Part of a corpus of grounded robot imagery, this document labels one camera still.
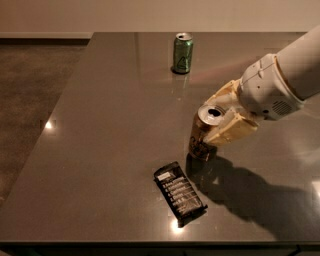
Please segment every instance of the table surface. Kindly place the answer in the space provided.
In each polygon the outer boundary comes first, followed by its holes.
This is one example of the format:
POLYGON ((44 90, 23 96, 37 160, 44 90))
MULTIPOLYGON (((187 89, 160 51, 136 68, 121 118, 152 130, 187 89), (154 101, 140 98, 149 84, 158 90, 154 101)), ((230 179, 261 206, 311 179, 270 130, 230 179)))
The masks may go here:
POLYGON ((170 71, 174 33, 95 33, 0 211, 0 242, 320 240, 320 97, 192 160, 199 106, 299 33, 194 33, 192 69, 170 71), (153 173, 178 161, 206 213, 182 229, 153 173))

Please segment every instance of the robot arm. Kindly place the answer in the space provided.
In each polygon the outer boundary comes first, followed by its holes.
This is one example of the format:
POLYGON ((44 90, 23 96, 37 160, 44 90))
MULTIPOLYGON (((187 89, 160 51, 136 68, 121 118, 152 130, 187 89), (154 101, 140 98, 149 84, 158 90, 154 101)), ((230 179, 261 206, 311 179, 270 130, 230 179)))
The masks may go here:
POLYGON ((221 146, 256 131, 260 120, 279 120, 301 109, 320 92, 319 78, 320 26, 265 55, 209 98, 204 105, 215 109, 209 115, 219 122, 204 142, 221 146))

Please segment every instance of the candy bar wrapper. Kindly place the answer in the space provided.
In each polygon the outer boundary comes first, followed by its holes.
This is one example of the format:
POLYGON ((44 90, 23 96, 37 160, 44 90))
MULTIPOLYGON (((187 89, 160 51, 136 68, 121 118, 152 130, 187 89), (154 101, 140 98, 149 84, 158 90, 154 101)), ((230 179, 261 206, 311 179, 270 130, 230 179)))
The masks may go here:
POLYGON ((172 212, 184 226, 186 219, 194 219, 203 214, 203 205, 178 162, 168 164, 154 173, 154 181, 160 188, 172 212))

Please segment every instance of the concrete floor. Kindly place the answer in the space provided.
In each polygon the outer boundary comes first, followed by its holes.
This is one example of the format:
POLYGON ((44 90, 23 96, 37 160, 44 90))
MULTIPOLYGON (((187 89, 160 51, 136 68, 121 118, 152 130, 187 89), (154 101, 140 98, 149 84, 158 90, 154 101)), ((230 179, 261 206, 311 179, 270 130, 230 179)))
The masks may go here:
POLYGON ((0 45, 0 207, 85 45, 0 45))

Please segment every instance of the can top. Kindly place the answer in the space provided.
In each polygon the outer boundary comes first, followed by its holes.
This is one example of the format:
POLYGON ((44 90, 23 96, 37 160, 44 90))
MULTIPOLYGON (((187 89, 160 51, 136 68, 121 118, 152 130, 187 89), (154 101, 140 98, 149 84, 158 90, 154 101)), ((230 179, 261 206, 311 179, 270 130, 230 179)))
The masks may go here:
POLYGON ((189 41, 192 39, 192 35, 190 33, 178 33, 176 34, 176 38, 182 41, 189 41))
POLYGON ((198 110, 200 120, 209 125, 219 125, 223 120, 224 111, 216 106, 203 105, 198 110))

